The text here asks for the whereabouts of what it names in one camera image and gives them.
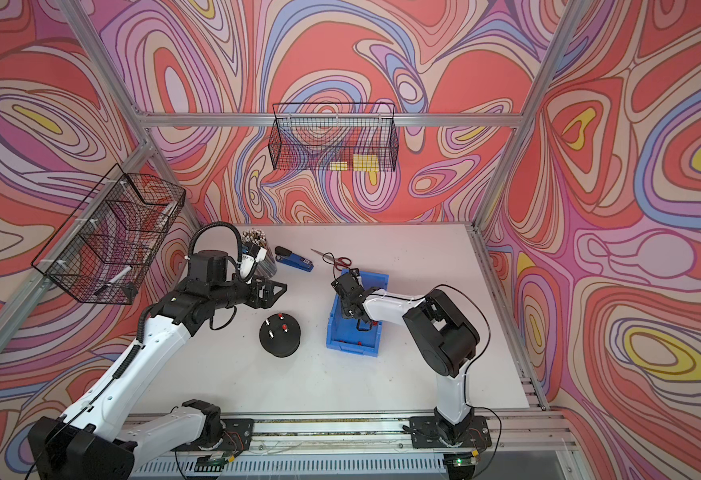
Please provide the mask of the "blue plastic bin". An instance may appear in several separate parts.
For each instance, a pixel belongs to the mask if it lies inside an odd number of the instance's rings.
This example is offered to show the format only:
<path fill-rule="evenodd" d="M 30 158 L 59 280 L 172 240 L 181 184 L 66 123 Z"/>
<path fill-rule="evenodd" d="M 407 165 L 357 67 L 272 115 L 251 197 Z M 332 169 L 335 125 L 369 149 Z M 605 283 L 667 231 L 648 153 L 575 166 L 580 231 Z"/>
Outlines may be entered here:
<path fill-rule="evenodd" d="M 365 288 L 373 287 L 375 291 L 388 286 L 388 276 L 385 274 L 360 271 L 360 276 Z M 374 321 L 370 330 L 357 330 L 355 319 L 350 320 L 342 316 L 340 298 L 336 295 L 330 311 L 330 319 L 328 319 L 326 347 L 341 352 L 376 357 L 380 339 L 380 323 Z"/>

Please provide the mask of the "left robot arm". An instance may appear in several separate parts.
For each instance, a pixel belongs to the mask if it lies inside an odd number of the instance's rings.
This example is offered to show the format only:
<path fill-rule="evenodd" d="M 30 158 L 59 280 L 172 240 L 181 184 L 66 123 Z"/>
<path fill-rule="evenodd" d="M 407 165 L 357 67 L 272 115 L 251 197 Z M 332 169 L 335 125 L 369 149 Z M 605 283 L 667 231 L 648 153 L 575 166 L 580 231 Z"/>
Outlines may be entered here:
<path fill-rule="evenodd" d="M 246 450 L 228 432 L 218 406 L 192 399 L 172 412 L 132 430 L 124 426 L 136 401 L 168 360 L 220 309 L 244 305 L 268 309 L 286 293 L 286 284 L 256 276 L 266 247 L 244 241 L 236 226 L 216 221 L 236 238 L 236 254 L 188 246 L 188 273 L 170 293 L 148 306 L 136 338 L 94 386 L 57 418 L 42 416 L 30 428 L 32 471 L 42 479 L 126 479 L 134 470 L 182 445 L 214 451 Z"/>

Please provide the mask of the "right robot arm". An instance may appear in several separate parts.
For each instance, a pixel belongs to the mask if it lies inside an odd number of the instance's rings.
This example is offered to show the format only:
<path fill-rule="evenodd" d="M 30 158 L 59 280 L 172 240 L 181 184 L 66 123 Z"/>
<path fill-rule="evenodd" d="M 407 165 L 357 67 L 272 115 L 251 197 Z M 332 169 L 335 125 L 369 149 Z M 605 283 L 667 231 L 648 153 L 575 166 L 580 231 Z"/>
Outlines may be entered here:
<path fill-rule="evenodd" d="M 488 438 L 481 430 L 485 419 L 475 415 L 467 400 L 468 369 L 486 348 L 465 314 L 449 298 L 445 284 L 420 296 L 392 294 L 380 285 L 381 277 L 346 269 L 332 281 L 336 301 L 330 324 L 344 334 L 328 345 L 364 346 L 366 338 L 378 338 L 384 323 L 406 328 L 421 358 L 436 375 L 436 406 L 430 417 L 414 417 L 408 430 L 417 448 L 434 443 L 461 447 L 469 440 Z"/>

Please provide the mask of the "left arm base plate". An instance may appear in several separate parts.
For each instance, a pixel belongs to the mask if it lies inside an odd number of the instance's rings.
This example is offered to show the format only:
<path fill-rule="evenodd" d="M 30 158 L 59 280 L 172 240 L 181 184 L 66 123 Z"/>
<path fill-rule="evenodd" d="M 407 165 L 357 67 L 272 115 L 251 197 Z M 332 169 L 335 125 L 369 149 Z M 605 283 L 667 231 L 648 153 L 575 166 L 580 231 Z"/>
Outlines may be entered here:
<path fill-rule="evenodd" d="M 242 453 L 250 449 L 252 435 L 254 435 L 254 420 L 252 418 L 224 418 L 222 424 L 224 424 L 224 430 L 222 430 L 218 440 L 212 443 L 200 440 L 184 443 L 174 448 L 174 451 Z"/>

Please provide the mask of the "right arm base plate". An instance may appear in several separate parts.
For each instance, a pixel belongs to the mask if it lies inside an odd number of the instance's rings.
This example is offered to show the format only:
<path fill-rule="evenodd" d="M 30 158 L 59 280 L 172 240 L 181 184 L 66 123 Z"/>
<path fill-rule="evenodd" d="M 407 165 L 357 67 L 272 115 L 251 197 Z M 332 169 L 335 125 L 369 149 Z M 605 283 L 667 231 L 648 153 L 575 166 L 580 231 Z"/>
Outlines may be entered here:
<path fill-rule="evenodd" d="M 486 450 L 493 445 L 486 418 L 468 415 L 462 422 L 451 424 L 432 416 L 414 416 L 402 425 L 415 449 L 470 448 Z"/>

